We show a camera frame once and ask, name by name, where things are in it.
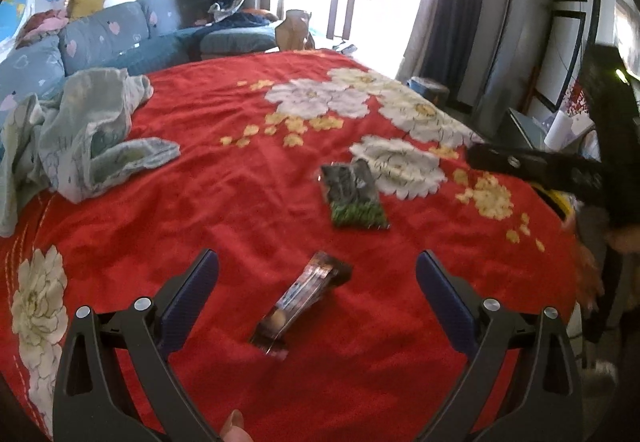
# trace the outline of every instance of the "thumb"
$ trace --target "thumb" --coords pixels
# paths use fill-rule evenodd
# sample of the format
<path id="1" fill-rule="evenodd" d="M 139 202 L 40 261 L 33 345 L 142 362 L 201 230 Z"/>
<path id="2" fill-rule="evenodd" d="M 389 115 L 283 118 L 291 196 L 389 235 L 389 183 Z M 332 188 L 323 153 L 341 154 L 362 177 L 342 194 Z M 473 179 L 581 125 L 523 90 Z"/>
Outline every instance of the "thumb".
<path id="1" fill-rule="evenodd" d="M 225 425 L 220 430 L 220 436 L 224 442 L 253 442 L 244 430 L 244 417 L 237 409 L 234 409 L 226 419 Z"/>
<path id="2" fill-rule="evenodd" d="M 622 254 L 640 252 L 640 225 L 610 231 L 607 234 L 607 242 Z"/>

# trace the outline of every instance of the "plastic package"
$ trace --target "plastic package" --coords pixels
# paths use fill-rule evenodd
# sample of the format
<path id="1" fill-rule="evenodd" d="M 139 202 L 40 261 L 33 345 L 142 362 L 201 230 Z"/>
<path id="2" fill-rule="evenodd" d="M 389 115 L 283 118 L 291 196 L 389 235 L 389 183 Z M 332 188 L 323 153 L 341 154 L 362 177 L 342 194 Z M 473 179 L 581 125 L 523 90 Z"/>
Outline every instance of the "plastic package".
<path id="1" fill-rule="evenodd" d="M 321 167 L 320 181 L 336 227 L 388 229 L 376 183 L 363 159 Z"/>
<path id="2" fill-rule="evenodd" d="M 325 252 L 316 253 L 298 279 L 258 323 L 250 342 L 267 355 L 284 359 L 288 350 L 283 335 L 297 317 L 318 301 L 328 288 L 340 286 L 350 279 L 350 265 Z"/>

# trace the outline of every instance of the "sofa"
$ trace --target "sofa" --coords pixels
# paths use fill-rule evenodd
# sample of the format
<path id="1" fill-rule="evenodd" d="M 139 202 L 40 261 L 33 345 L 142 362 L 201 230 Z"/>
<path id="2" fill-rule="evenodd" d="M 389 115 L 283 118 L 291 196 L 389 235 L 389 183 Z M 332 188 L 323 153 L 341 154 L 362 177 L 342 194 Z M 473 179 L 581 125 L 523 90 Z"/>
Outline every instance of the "sofa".
<path id="1" fill-rule="evenodd" d="M 275 44 L 274 25 L 218 29 L 194 27 L 209 0 L 137 0 L 69 23 L 59 35 L 13 50 L 0 63 L 0 126 L 30 93 L 53 97 L 66 77 L 95 67 L 127 68 L 144 75 L 171 66 L 263 52 Z"/>

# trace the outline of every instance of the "white flower pattern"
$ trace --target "white flower pattern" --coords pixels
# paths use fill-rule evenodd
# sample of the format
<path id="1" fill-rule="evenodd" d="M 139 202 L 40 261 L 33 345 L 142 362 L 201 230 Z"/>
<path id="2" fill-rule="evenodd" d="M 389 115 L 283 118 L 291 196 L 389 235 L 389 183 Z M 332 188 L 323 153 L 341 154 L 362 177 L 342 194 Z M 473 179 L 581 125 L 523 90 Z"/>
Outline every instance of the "white flower pattern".
<path id="1" fill-rule="evenodd" d="M 20 358 L 29 371 L 29 399 L 52 434 L 53 389 L 60 364 L 60 341 L 68 326 L 63 294 L 66 275 L 62 255 L 51 247 L 33 253 L 18 268 L 18 290 L 11 306 L 12 331 L 18 335 Z"/>
<path id="2" fill-rule="evenodd" d="M 356 68 L 330 70 L 328 75 L 338 84 L 373 94 L 381 106 L 380 115 L 420 142 L 438 142 L 456 148 L 480 141 L 468 127 L 437 109 L 431 102 L 402 83 L 381 73 Z"/>
<path id="3" fill-rule="evenodd" d="M 273 86 L 265 95 L 269 102 L 280 102 L 277 112 L 305 120 L 325 115 L 330 109 L 348 118 L 369 113 L 369 94 L 334 82 L 299 78 Z"/>
<path id="4" fill-rule="evenodd" d="M 372 95 L 379 95 L 387 89 L 393 89 L 395 84 L 399 84 L 397 81 L 374 70 L 363 72 L 356 68 L 336 68 L 327 72 L 327 75 L 337 84 L 351 86 L 351 88 Z"/>
<path id="5" fill-rule="evenodd" d="M 367 161 L 376 187 L 399 200 L 426 197 L 438 191 L 447 180 L 440 159 L 399 138 L 385 139 L 367 135 L 350 148 L 355 158 Z"/>
<path id="6" fill-rule="evenodd" d="M 420 142 L 438 142 L 441 146 L 454 149 L 479 141 L 479 137 L 463 123 L 451 118 L 412 89 L 399 82 L 397 84 L 394 89 L 385 90 L 378 97 L 382 105 L 379 112 L 394 126 L 407 131 L 411 138 Z"/>

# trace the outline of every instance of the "yellow pillow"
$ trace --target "yellow pillow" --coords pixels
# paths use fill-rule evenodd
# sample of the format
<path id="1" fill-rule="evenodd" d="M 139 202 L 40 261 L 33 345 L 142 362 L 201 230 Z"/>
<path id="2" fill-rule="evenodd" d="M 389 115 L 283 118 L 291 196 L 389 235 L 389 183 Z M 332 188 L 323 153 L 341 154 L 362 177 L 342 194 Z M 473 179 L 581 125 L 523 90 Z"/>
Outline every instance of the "yellow pillow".
<path id="1" fill-rule="evenodd" d="M 77 19 L 90 16 L 104 8 L 106 0 L 71 0 L 69 3 L 69 19 Z"/>

